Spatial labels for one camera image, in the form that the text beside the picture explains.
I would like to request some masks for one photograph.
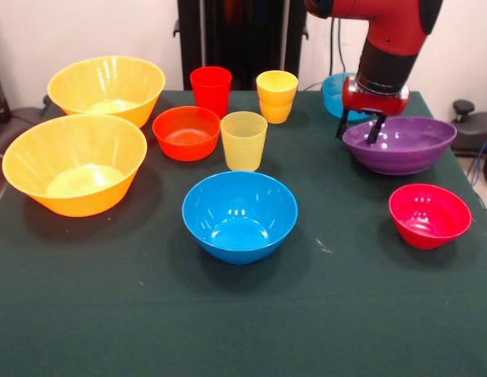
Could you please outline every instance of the red cup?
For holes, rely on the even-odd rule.
[[[219,117],[206,108],[180,106],[158,115],[152,132],[163,153],[171,159],[197,161],[215,150],[220,122]]]
[[[196,106],[208,108],[220,119],[228,112],[231,73],[221,67],[201,67],[189,76]]]

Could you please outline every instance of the yellow bowl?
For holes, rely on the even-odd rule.
[[[126,194],[147,152],[133,123],[110,115],[68,115],[21,134],[2,171],[17,190],[57,214],[91,216]]]
[[[165,87],[162,70],[136,57],[96,57],[59,71],[48,96],[66,114],[109,114],[145,125]]]

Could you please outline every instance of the red bowl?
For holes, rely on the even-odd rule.
[[[390,214],[402,238],[430,250],[464,234],[472,222],[469,207],[452,192],[434,185],[405,185],[392,193]]]
[[[171,159],[197,161],[218,144],[221,120],[206,108],[180,106],[162,112],[152,124],[159,147]]]

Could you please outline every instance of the black stand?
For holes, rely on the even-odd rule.
[[[2,175],[2,156],[20,134],[42,121],[41,108],[10,110],[0,81],[0,198],[6,188]]]

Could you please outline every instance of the blue bowl behind robot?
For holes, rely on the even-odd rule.
[[[342,92],[343,84],[347,76],[355,76],[355,73],[337,73],[327,77],[322,84],[322,95],[324,96],[324,106],[332,116],[341,119],[343,114]],[[369,118],[363,112],[349,112],[348,121],[357,122]]]
[[[298,219],[298,204],[274,178],[228,171],[203,179],[188,192],[182,218],[205,251],[244,265],[270,255],[284,242]]]

